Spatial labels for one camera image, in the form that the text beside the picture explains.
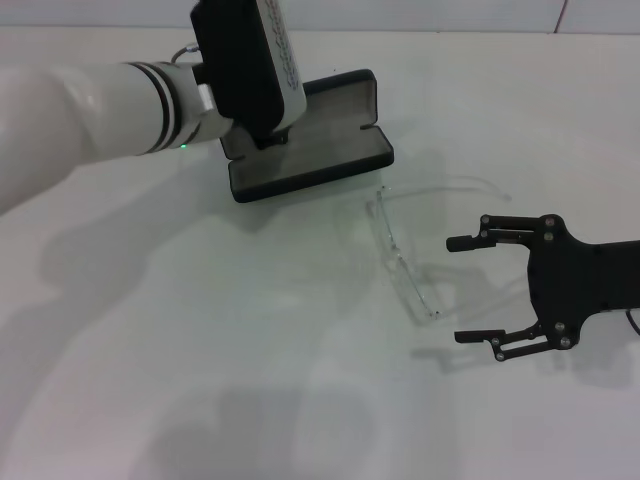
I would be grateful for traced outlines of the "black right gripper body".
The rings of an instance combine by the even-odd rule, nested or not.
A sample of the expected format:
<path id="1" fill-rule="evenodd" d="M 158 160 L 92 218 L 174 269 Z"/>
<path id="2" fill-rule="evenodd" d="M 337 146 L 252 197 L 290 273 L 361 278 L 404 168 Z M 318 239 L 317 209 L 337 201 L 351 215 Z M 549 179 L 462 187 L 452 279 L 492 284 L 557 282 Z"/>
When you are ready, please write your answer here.
<path id="1" fill-rule="evenodd" d="M 585 243 L 558 215 L 531 220 L 527 273 L 547 349 L 579 343 L 591 316 L 639 307 L 639 242 Z"/>

